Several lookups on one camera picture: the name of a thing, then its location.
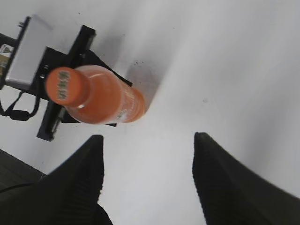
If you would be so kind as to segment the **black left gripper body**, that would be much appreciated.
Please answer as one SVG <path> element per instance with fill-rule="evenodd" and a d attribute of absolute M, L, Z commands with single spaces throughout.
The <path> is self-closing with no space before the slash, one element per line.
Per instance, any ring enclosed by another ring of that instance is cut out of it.
<path fill-rule="evenodd" d="M 72 69 L 92 63 L 93 65 L 108 69 L 123 83 L 132 86 L 130 81 L 113 71 L 92 50 L 90 50 L 90 46 L 95 36 L 96 31 L 94 29 L 83 25 L 67 55 L 50 47 L 46 47 L 34 78 L 35 83 L 31 86 L 32 94 L 34 94 L 38 100 L 48 100 L 44 117 L 37 133 L 38 138 L 43 140 L 53 140 L 54 133 L 60 123 L 80 122 L 73 118 L 63 106 L 53 102 L 48 97 L 46 92 L 46 81 L 51 72 L 62 72 L 62 78 L 65 81 L 70 77 Z"/>

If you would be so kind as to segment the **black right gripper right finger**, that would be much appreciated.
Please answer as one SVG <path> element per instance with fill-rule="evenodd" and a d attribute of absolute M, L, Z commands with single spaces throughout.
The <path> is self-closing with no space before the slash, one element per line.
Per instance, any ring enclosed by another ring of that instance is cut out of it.
<path fill-rule="evenodd" d="M 299 198 L 255 174 L 207 133 L 195 133 L 192 174 L 208 225 L 298 225 Z"/>

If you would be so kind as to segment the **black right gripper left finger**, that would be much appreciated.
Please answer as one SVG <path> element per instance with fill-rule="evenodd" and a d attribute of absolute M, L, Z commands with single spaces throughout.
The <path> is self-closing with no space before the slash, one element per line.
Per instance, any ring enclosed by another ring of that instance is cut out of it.
<path fill-rule="evenodd" d="M 91 136 L 63 164 L 0 205 L 2 225 L 110 225 L 98 204 L 104 139 Z"/>

